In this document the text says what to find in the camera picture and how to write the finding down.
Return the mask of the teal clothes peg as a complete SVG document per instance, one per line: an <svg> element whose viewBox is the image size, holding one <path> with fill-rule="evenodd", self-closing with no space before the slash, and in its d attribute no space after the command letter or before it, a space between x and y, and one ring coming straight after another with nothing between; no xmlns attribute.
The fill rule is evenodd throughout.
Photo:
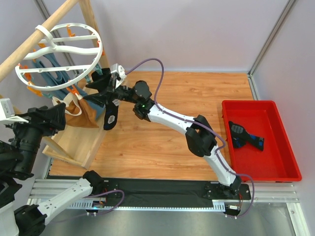
<svg viewBox="0 0 315 236"><path fill-rule="evenodd" d="M102 68L99 66L99 64L97 64L94 68L94 71L91 71L86 77L86 82L89 84L89 83L92 83L92 82L95 82L99 79L99 77L103 75L103 72L102 72Z"/></svg>

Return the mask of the long black patterned sock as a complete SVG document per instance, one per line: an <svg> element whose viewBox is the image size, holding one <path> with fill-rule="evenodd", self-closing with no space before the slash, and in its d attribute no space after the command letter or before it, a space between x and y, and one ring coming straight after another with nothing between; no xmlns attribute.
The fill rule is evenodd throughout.
<svg viewBox="0 0 315 236"><path fill-rule="evenodd" d="M113 101L110 101L105 105L105 116L103 125L104 130L108 131L116 126L119 105L120 101L118 99L114 99Z"/></svg>

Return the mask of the white round clip hanger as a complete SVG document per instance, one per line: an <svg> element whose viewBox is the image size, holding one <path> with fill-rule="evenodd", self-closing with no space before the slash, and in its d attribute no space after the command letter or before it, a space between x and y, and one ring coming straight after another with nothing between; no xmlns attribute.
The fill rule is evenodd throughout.
<svg viewBox="0 0 315 236"><path fill-rule="evenodd" d="M82 23L65 23L46 30L38 25L37 30L42 31L45 36L29 52L21 64L15 67L18 79L28 88L35 91L54 91L66 89L84 79L95 66L103 54L103 44L98 32L92 27ZM53 67L45 54L53 53L61 65ZM41 60L46 68L39 69L32 65L32 61ZM70 80L57 86L48 86L41 76L43 72L65 71Z"/></svg>

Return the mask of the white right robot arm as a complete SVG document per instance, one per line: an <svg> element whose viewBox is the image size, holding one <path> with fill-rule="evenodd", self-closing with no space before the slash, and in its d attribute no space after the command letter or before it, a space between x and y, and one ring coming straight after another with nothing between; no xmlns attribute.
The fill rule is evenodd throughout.
<svg viewBox="0 0 315 236"><path fill-rule="evenodd" d="M98 90L98 93L86 96L86 100L108 109L115 100L135 104L133 111L139 119L155 122L172 128L185 135L191 153L203 157L216 173L221 191L225 195L236 195L241 187L241 176L235 173L223 158L217 145L216 134L207 120L199 115L187 117L168 110L152 99L146 82L138 81L132 88L119 85L113 79L109 82L99 80L87 85ZM65 129L65 104L57 104L53 108L31 108L25 114L14 114L10 100L1 105L0 122L21 134L28 127L39 131L40 137L53 136Z"/></svg>

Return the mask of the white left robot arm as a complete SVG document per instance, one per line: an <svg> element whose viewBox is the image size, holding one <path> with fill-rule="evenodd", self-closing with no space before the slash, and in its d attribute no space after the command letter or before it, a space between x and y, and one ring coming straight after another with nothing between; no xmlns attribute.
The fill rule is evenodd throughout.
<svg viewBox="0 0 315 236"><path fill-rule="evenodd" d="M81 198L102 198L123 190L105 190L104 179L87 171L72 186L39 204L14 209L15 194L22 188L19 180L33 177L32 169L42 138L65 129L65 108L60 103L51 108L30 108L16 114L9 98L0 99L0 122L12 129L14 138L0 143L0 234L2 236L38 236L63 210Z"/></svg>

